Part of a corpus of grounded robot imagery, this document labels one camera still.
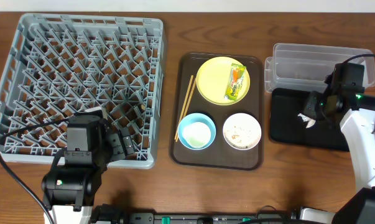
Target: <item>white wall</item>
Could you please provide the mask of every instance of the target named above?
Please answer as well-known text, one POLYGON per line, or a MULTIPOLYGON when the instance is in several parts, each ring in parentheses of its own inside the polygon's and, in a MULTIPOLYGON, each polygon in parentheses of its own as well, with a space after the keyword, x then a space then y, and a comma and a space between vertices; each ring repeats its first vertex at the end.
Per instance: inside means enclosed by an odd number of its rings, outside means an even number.
POLYGON ((0 0, 0 11, 375 12, 375 0, 0 0))

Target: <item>black tray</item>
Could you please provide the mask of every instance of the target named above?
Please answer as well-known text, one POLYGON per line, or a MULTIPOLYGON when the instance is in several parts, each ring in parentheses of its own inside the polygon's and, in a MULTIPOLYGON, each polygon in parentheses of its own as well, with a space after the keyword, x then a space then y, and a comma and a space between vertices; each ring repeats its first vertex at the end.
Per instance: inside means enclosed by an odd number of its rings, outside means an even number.
POLYGON ((175 111, 170 137, 169 152, 171 158, 178 164, 190 166, 216 167, 237 170, 257 169, 263 161, 263 67, 262 63, 254 57, 215 55, 215 54, 186 54, 179 66, 177 96, 175 97, 175 111), (175 132, 183 101, 186 95, 191 75, 196 75, 198 69, 207 60, 226 56, 231 57, 247 67, 251 85, 247 95, 238 103, 229 106, 219 106, 204 99, 197 88, 194 90, 187 114, 203 113, 208 115, 216 126, 216 137, 213 143, 206 149, 194 151, 187 149, 180 143, 175 142, 175 132), (226 119, 235 113, 247 113, 254 116, 262 128, 262 138, 259 144, 246 151, 232 148, 223 137, 223 124, 226 119))
POLYGON ((326 122, 306 128, 298 116, 310 92, 276 88, 272 92, 270 138, 274 141, 349 151, 340 129, 330 129, 326 122))

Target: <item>dish rack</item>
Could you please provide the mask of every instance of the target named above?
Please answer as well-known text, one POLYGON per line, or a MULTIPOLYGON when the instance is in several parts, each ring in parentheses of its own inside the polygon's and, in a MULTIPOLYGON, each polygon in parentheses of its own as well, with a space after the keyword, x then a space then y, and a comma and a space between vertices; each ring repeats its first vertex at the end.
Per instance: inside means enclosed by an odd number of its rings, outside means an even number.
MULTIPOLYGON (((159 19, 24 14, 0 81, 0 135, 101 106, 113 130, 128 128, 135 150, 109 166, 151 168, 157 157, 165 43, 159 19)), ((0 143, 8 162, 50 164, 67 146, 67 124, 0 143)))

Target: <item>plastic bin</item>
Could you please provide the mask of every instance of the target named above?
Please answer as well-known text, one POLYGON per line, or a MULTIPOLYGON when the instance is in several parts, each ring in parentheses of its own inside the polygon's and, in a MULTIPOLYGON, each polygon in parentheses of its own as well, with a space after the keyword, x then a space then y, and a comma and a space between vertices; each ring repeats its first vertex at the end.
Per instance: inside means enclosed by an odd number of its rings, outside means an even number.
MULTIPOLYGON (((302 44, 275 44, 273 57, 265 61, 264 86, 271 93, 275 88, 319 91, 326 88, 325 77, 335 64, 359 55, 372 54, 367 49, 328 47, 302 44)), ((375 62, 372 57, 357 58, 351 63, 365 66, 363 86, 375 86, 375 62)))
MULTIPOLYGON (((158 19, 24 14, 0 82, 0 135, 101 106, 113 129, 128 127, 135 149, 109 166, 151 168, 165 43, 158 19)), ((11 136, 0 150, 9 162, 49 164, 66 145, 62 123, 11 136)))

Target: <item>yellow plate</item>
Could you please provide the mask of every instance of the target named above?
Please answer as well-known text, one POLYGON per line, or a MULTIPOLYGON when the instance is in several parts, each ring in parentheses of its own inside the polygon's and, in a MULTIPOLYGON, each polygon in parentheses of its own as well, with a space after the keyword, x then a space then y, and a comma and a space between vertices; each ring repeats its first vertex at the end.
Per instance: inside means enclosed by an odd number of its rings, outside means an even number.
POLYGON ((250 85, 248 71, 244 74, 243 87, 238 93, 237 100, 225 99, 232 63, 242 65, 239 61, 233 58, 216 57, 207 60, 200 67, 196 79, 197 88, 202 97, 216 105, 232 105, 247 95, 250 85))

